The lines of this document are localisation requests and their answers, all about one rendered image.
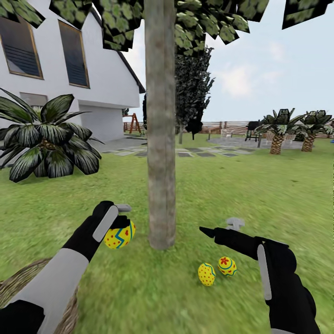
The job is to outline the wicker basket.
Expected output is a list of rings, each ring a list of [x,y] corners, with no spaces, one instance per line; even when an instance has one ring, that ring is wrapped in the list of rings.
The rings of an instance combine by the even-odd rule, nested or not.
[[[0,282],[0,293],[8,292],[12,293],[12,286],[9,285],[13,280],[15,280],[18,276],[24,275],[26,271],[29,269],[46,264],[46,262],[50,261],[52,257],[41,258],[38,261],[32,262],[30,265],[25,266],[20,271],[7,278],[5,281]],[[72,334],[75,328],[77,327],[77,321],[79,318],[79,310],[78,310],[78,287],[76,287],[75,292],[72,295],[71,300],[69,301],[66,310],[61,317],[61,321],[59,322],[56,330],[53,334]]]

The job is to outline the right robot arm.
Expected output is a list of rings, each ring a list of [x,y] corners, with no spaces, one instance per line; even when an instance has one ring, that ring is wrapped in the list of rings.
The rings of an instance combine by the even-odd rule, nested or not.
[[[316,324],[316,305],[310,291],[301,283],[296,257],[289,245],[241,232],[244,219],[228,218],[227,228],[199,229],[215,243],[259,261],[263,296],[270,308],[271,334],[321,334]]]

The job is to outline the easter egg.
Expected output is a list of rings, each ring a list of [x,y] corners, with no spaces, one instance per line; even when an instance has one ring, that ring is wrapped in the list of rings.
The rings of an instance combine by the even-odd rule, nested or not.
[[[230,257],[222,257],[218,262],[218,268],[225,276],[232,276],[237,271],[237,265]]]
[[[206,286],[214,284],[216,279],[215,270],[209,263],[203,263],[199,266],[198,275],[200,281]]]
[[[135,234],[135,225],[130,221],[130,225],[125,229],[109,229],[104,238],[105,244],[111,249],[119,249],[130,242]]]

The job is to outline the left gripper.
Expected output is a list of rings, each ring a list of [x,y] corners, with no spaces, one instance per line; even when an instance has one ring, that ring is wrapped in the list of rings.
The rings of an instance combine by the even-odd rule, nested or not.
[[[127,216],[118,216],[118,221],[115,225],[111,226],[111,229],[125,229],[126,226],[130,225],[130,219],[127,219]]]

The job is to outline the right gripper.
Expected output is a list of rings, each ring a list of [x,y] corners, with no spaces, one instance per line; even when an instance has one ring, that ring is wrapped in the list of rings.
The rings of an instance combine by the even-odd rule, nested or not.
[[[241,241],[246,234],[237,232],[235,230],[227,230],[225,228],[214,228],[208,229],[204,227],[199,227],[199,229],[210,238],[215,237],[215,243],[219,245],[225,245],[235,251],[242,253],[241,251]]]

